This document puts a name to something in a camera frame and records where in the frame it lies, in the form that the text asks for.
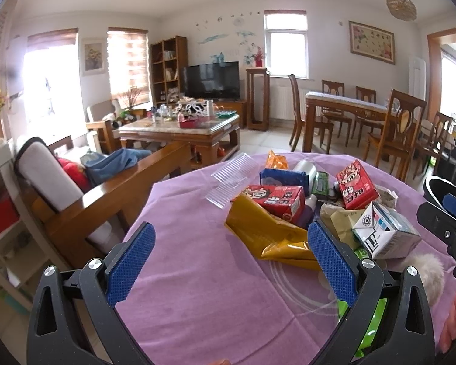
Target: wooden door frame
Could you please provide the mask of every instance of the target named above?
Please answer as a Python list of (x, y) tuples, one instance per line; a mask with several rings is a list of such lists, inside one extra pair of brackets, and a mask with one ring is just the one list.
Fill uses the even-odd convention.
[(443, 89), (443, 61), (441, 46), (456, 43), (456, 28), (428, 34), (429, 45), (429, 108), (427, 116), (433, 119), (440, 110)]

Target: blue cloth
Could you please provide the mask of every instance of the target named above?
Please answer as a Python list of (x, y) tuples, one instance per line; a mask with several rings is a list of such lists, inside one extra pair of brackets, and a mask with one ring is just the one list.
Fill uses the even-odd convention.
[(304, 188), (304, 196), (309, 196), (309, 176), (304, 171), (263, 169), (260, 185), (298, 185)]
[(135, 166), (138, 161), (152, 154), (144, 149), (122, 148), (110, 155), (96, 154), (96, 158), (84, 162), (86, 173), (93, 186), (100, 185), (109, 180), (120, 171)]

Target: human hand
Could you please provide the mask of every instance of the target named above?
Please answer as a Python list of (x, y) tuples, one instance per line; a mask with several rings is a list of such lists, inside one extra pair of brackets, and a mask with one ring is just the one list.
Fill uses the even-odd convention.
[(448, 352), (453, 340), (456, 340), (456, 296), (451, 304), (449, 317), (444, 323), (443, 332), (439, 338), (439, 347), (443, 353)]
[(228, 360), (219, 360), (212, 362), (210, 365), (231, 365), (231, 362)]

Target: red pillow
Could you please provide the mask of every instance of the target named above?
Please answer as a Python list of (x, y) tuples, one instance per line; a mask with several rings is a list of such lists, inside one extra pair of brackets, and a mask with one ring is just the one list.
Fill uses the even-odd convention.
[(57, 158), (61, 164), (63, 170), (67, 175), (79, 186), (79, 188), (84, 192), (88, 192), (91, 189), (88, 178), (84, 174), (84, 169), (77, 163), (69, 161), (64, 158)]

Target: wooden coffee table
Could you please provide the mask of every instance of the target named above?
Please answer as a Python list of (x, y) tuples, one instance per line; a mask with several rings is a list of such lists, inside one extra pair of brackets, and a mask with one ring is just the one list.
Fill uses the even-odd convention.
[[(196, 129), (181, 129), (177, 122), (153, 123), (144, 118), (119, 128), (123, 148), (131, 148), (134, 141), (186, 141), (196, 148), (201, 160), (193, 153), (191, 167), (199, 169), (222, 162), (240, 150), (240, 118), (233, 115), (228, 119), (213, 119), (198, 124)], [(230, 136), (229, 141), (222, 138)], [(218, 147), (225, 155), (218, 157)]]

